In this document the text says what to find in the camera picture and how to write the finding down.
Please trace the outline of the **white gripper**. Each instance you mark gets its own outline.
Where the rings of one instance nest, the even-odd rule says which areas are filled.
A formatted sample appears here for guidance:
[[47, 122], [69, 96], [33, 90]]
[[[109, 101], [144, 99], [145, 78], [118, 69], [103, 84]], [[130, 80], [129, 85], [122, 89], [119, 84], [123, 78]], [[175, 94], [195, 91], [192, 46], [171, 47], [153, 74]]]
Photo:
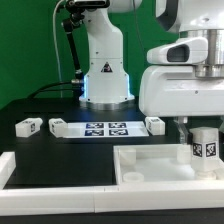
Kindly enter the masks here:
[[[196, 76], [196, 64], [207, 56], [204, 37], [180, 38], [147, 52], [151, 66], [142, 75], [139, 109], [145, 116], [175, 117], [181, 144], [187, 143], [187, 117], [224, 115], [224, 78]], [[221, 121], [224, 133], [224, 116]]]

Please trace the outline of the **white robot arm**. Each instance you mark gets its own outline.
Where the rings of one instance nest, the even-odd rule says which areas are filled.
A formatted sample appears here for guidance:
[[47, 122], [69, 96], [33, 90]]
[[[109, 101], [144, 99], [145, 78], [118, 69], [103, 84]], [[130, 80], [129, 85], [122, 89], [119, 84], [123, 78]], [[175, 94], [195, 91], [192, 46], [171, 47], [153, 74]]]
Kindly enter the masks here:
[[[133, 97], [123, 70], [123, 38], [110, 12], [132, 9], [130, 0], [82, 0], [90, 46], [85, 104], [116, 106]], [[156, 20], [176, 42], [147, 52], [139, 109], [146, 116], [224, 115], [224, 0], [156, 0]]]

